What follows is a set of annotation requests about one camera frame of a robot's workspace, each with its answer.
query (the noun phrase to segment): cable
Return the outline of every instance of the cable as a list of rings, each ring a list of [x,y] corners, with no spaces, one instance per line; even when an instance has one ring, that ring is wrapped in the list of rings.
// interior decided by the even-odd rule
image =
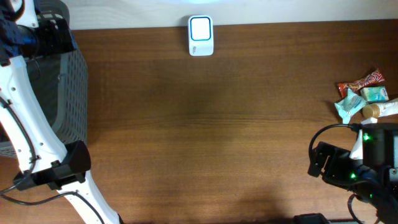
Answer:
[[[10,191],[16,189],[19,185],[21,185],[21,183],[23,183],[27,178],[30,177],[30,174],[33,172],[33,170],[34,170],[34,168],[35,168],[35,166],[36,166],[36,160],[37,160],[37,158],[36,158],[36,152],[35,152],[35,148],[33,147],[32,141],[30,140],[29,135],[27,134],[27,132],[26,132],[24,126],[22,125],[21,121],[19,120],[18,116],[17,116],[17,115],[15,114],[15,112],[11,109],[9,103],[7,103],[7,102],[6,102],[3,98],[1,98],[1,97],[0,97],[0,104],[1,104],[1,106],[2,106],[4,109],[8,110],[8,112],[10,113],[10,115],[12,116],[12,118],[14,118],[14,120],[15,120],[15,122],[17,123],[19,129],[21,130],[22,134],[24,135],[24,137],[25,137],[25,139],[26,139],[26,141],[27,141],[27,144],[28,144],[28,146],[29,146],[30,153],[32,154],[32,158],[30,159],[30,162],[32,163],[32,165],[30,165],[29,170],[24,172],[24,177],[21,179],[21,181],[19,181],[18,183],[14,184],[14,185],[11,186],[11,187],[8,187],[8,188],[6,188],[6,189],[4,189],[4,190],[0,190],[0,195],[3,195],[3,194],[5,194],[5,193],[7,193],[7,192],[10,192]]]
[[[100,215],[100,214],[98,213],[98,211],[94,208],[94,206],[92,206],[84,197],[82,197],[80,194],[78,194],[78,192],[65,192],[65,193],[62,193],[62,194],[59,194],[59,195],[56,195],[56,196],[53,196],[53,197],[50,197],[50,198],[47,198],[47,199],[38,201],[38,202],[24,202],[24,201],[21,201],[21,200],[17,200],[17,199],[14,199],[14,198],[10,198],[10,197],[5,196],[5,195],[0,195],[0,197],[6,199],[6,200],[9,201],[9,202],[16,203],[16,204],[18,204],[18,205],[34,206],[34,205],[42,205],[42,204],[44,204],[44,203],[51,202],[51,201],[53,201],[53,200],[55,200],[55,199],[65,197],[65,196],[67,196],[67,195],[74,195],[74,196],[80,198],[80,200],[82,200],[87,206],[89,206],[89,207],[91,208],[91,210],[92,210],[92,211],[95,213],[95,215],[98,217],[98,220],[99,220],[102,224],[105,224],[105,222],[104,222],[104,220],[102,219],[101,215]]]
[[[326,126],[319,130],[311,139],[310,141],[310,146],[308,147],[308,155],[310,156],[310,162],[313,164],[313,143],[317,139],[317,137],[324,131],[331,129],[331,128],[338,128],[338,127],[344,127],[344,128],[350,128],[352,131],[358,132],[361,129],[360,124],[331,124],[329,126]]]
[[[355,215],[354,211],[353,211],[353,200],[355,198],[355,194],[349,196],[348,201],[347,201],[347,206],[348,206],[348,211],[351,214],[351,216],[353,217],[353,219],[359,223],[359,224],[364,224],[364,222],[362,222],[361,220],[358,219],[358,217]]]

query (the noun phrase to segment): light blue packet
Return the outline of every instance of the light blue packet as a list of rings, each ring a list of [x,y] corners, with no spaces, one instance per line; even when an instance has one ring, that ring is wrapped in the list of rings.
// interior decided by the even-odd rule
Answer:
[[[335,103],[338,114],[343,118],[343,124],[348,124],[351,117],[366,105],[366,100],[351,89],[347,90],[347,97]]]

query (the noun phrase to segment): wood grain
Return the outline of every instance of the wood grain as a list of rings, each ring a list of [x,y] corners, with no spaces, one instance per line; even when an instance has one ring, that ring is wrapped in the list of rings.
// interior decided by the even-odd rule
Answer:
[[[126,223],[349,218],[350,193],[307,174],[308,143],[340,122],[335,83],[379,67],[387,92],[398,95],[397,28],[398,21],[218,26],[211,57],[189,56],[181,27],[74,32],[90,73],[97,186]],[[355,138],[345,129],[321,136],[347,149]],[[17,162],[0,162],[6,186]],[[10,195],[54,194],[39,187]],[[369,205],[355,202],[354,210],[375,220]],[[0,219],[82,223],[65,199],[39,207],[0,201]]]

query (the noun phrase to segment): wooden table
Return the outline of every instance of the wooden table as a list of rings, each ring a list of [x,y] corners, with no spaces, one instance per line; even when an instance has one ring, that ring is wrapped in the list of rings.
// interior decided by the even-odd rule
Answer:
[[[189,56],[184,27],[75,31],[90,73],[97,186],[126,223],[350,218],[350,193],[307,174],[307,147],[320,128],[341,122],[337,82],[379,67],[387,92],[398,94],[397,28],[398,21],[219,26],[211,57]],[[336,129],[320,139],[351,149],[356,135]],[[5,187],[17,161],[0,162]],[[9,195],[55,194],[43,186]],[[354,210],[376,219],[370,205],[355,202]],[[0,200],[0,220],[82,223],[65,199],[38,207]]]

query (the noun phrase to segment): red candy wrapper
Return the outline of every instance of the red candy wrapper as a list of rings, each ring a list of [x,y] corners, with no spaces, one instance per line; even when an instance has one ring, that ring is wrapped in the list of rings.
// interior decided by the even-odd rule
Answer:
[[[372,74],[366,75],[366,77],[356,80],[352,83],[339,83],[338,89],[340,91],[341,97],[345,98],[347,96],[347,90],[350,88],[354,93],[358,93],[358,91],[364,87],[367,87],[372,84],[376,84],[379,82],[383,82],[384,77],[380,72],[380,69],[376,69]]]

